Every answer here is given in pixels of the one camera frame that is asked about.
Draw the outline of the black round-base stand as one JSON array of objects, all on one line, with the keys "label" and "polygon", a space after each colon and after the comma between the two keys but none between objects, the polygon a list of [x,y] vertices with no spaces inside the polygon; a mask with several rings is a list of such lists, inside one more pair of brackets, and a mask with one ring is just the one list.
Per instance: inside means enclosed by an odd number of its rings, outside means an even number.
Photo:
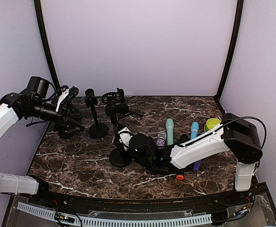
[{"label": "black round-base stand", "polygon": [[67,104],[66,109],[67,109],[66,116],[72,118],[77,122],[81,122],[83,115],[72,103]]},{"label": "black round-base stand", "polygon": [[119,120],[129,115],[129,107],[126,104],[114,104],[108,102],[105,107],[106,116],[110,117],[115,133],[113,143],[116,146],[109,154],[110,163],[118,168],[123,168],[131,163],[131,158],[124,148],[122,142],[120,142],[119,131],[124,128],[123,125],[119,124]]},{"label": "black round-base stand", "polygon": [[73,137],[77,132],[82,132],[85,127],[74,120],[73,118],[67,117],[65,121],[58,127],[58,135],[62,139],[69,139]]}]

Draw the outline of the black round-base stand clamp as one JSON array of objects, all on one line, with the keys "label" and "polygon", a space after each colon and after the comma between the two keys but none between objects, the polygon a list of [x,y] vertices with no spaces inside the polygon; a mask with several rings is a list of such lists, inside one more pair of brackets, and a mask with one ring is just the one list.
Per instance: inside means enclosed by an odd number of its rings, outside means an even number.
[{"label": "black round-base stand clamp", "polygon": [[91,125],[88,129],[88,134],[91,138],[100,139],[105,137],[108,134],[108,126],[98,121],[97,112],[95,106],[97,105],[97,98],[95,96],[94,90],[89,88],[85,91],[85,104],[87,108],[90,108],[92,117],[94,119],[94,124]]}]

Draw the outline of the black tripod shock-mount stand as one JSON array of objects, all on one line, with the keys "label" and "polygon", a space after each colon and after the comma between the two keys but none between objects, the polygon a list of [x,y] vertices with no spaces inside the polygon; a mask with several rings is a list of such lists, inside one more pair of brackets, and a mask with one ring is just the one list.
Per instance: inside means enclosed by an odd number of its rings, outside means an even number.
[{"label": "black tripod shock-mount stand", "polygon": [[117,88],[116,92],[108,92],[101,97],[101,101],[105,104],[105,114],[109,117],[116,117],[116,114],[120,114],[121,117],[128,115],[137,115],[143,117],[142,114],[136,113],[129,109],[129,106],[125,103],[124,90]]}]

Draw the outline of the silver glitter microphone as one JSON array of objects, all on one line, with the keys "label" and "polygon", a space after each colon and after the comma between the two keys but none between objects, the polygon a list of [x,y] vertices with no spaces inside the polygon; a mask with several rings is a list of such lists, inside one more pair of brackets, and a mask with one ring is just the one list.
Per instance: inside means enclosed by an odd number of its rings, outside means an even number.
[{"label": "silver glitter microphone", "polygon": [[167,140],[167,134],[165,131],[160,131],[157,135],[156,145],[159,148],[164,148]]}]

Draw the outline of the mint green microphone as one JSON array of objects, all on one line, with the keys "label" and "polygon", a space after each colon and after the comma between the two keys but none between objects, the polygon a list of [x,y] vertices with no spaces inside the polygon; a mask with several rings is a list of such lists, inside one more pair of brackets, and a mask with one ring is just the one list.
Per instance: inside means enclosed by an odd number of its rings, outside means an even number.
[{"label": "mint green microphone", "polygon": [[166,143],[167,143],[167,146],[169,146],[169,145],[172,145],[174,143],[174,135],[173,135],[174,122],[173,122],[173,119],[168,118],[166,120],[165,127],[166,127],[166,134],[167,134]]}]

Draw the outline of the blue microphone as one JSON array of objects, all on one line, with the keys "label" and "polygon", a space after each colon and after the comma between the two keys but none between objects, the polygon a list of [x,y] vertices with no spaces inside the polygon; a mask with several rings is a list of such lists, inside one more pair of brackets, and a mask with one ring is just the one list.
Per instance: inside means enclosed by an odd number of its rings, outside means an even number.
[{"label": "blue microphone", "polygon": [[193,122],[191,124],[191,131],[190,131],[190,139],[195,139],[198,136],[198,131],[199,131],[199,123],[198,122]]}]

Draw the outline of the purple microphone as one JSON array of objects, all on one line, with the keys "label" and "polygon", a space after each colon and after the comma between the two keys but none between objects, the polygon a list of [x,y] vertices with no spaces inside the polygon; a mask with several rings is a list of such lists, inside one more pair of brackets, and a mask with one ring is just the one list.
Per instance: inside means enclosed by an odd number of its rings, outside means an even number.
[{"label": "purple microphone", "polygon": [[201,164],[202,164],[202,160],[194,162],[192,171],[195,173],[198,172],[201,167]]}]

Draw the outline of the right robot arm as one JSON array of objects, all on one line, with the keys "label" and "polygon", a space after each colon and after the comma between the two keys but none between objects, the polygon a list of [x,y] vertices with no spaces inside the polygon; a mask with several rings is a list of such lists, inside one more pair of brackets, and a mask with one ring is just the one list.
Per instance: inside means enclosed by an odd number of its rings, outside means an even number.
[{"label": "right robot arm", "polygon": [[182,175],[191,164],[223,152],[232,152],[237,158],[234,190],[228,201],[238,205],[246,198],[251,180],[263,157],[264,141],[260,141],[257,127],[250,123],[250,116],[238,117],[226,113],[221,123],[191,140],[157,146],[154,139],[145,134],[133,134],[119,124],[115,127],[114,144],[110,163],[118,168],[135,161],[154,175]]}]

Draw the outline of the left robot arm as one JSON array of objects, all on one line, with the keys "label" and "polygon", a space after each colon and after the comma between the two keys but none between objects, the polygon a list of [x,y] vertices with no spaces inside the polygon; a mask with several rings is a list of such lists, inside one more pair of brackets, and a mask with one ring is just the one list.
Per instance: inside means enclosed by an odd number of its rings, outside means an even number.
[{"label": "left robot arm", "polygon": [[[39,122],[53,122],[62,139],[69,139],[85,127],[75,110],[72,100],[78,95],[77,87],[64,85],[47,98],[52,83],[44,78],[32,76],[27,87],[20,93],[9,93],[0,100],[0,139],[21,119],[38,118]],[[0,193],[34,195],[43,206],[53,203],[53,195],[40,188],[37,179],[27,175],[0,172]]]}]

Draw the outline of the lime green bowl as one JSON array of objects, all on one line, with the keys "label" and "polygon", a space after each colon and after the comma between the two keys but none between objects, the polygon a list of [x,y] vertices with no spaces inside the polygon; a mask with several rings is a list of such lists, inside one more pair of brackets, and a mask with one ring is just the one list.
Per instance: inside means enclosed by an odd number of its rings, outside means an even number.
[{"label": "lime green bowl", "polygon": [[204,125],[204,132],[207,132],[207,131],[213,129],[214,127],[216,127],[220,123],[221,123],[221,120],[219,120],[217,118],[208,119],[206,121],[205,125]]}]

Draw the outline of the green circuit board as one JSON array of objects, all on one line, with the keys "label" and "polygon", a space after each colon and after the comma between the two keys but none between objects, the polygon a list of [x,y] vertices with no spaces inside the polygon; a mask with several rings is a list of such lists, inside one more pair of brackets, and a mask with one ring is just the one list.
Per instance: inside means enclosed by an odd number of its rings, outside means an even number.
[{"label": "green circuit board", "polygon": [[75,219],[67,214],[56,212],[54,214],[54,219],[59,223],[71,223],[75,222]]}]

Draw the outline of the right black frame post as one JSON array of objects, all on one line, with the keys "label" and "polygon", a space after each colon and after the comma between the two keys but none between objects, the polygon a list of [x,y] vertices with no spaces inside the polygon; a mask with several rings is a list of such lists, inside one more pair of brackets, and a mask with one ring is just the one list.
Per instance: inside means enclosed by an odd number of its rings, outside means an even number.
[{"label": "right black frame post", "polygon": [[244,0],[237,0],[232,35],[231,35],[230,44],[229,44],[229,48],[228,48],[228,52],[227,52],[227,57],[225,60],[224,69],[223,69],[223,72],[221,75],[217,93],[214,96],[214,99],[217,103],[219,103],[221,100],[221,97],[222,97],[222,94],[224,91],[224,87],[226,85],[226,81],[228,78],[228,74],[230,71],[230,67],[232,64],[233,55],[234,55],[235,47],[236,47],[236,43],[237,43],[237,38],[238,38],[239,30],[240,30],[243,5],[244,5]]}]

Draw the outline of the black frame post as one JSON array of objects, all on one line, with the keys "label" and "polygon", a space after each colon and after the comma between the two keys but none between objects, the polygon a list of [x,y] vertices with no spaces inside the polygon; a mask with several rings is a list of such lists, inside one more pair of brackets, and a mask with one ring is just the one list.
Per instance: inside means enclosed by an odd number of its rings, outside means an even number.
[{"label": "black frame post", "polygon": [[59,79],[57,76],[54,61],[52,58],[52,53],[50,50],[50,44],[48,41],[45,21],[44,21],[44,17],[43,17],[42,1],[34,0],[34,8],[35,8],[35,14],[36,14],[36,19],[37,19],[39,34],[40,34],[40,38],[42,41],[43,51],[44,51],[44,55],[45,55],[48,69],[50,72],[51,80],[54,85],[54,88],[58,89],[60,87],[60,82],[59,82]]},{"label": "black frame post", "polygon": [[235,47],[236,47],[236,43],[237,43],[237,38],[238,38],[239,30],[240,30],[243,5],[244,5],[244,0],[237,0],[232,35],[231,35],[230,44],[229,44],[229,48],[228,48],[228,52],[227,52],[227,57],[225,60],[224,69],[223,69],[223,72],[221,75],[217,93],[214,96],[214,99],[217,103],[219,103],[221,100],[221,97],[222,97],[222,94],[224,91],[224,87],[226,85],[226,81],[228,78],[228,74],[230,71],[230,67],[232,64],[233,55],[234,55]]}]

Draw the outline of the left black frame post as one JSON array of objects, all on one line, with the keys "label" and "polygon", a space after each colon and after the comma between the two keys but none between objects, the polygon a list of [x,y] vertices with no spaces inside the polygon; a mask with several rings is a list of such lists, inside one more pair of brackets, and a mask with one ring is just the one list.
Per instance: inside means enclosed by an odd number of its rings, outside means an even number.
[{"label": "left black frame post", "polygon": [[45,55],[48,69],[50,72],[51,80],[54,85],[54,88],[58,89],[60,87],[60,82],[59,82],[59,79],[57,76],[54,61],[52,58],[52,53],[50,50],[50,44],[48,41],[45,21],[44,21],[44,17],[43,17],[42,1],[34,0],[34,8],[35,8],[35,14],[36,14],[36,19],[37,19],[39,34],[40,34],[40,38],[42,41],[43,51],[44,51],[44,55]]}]

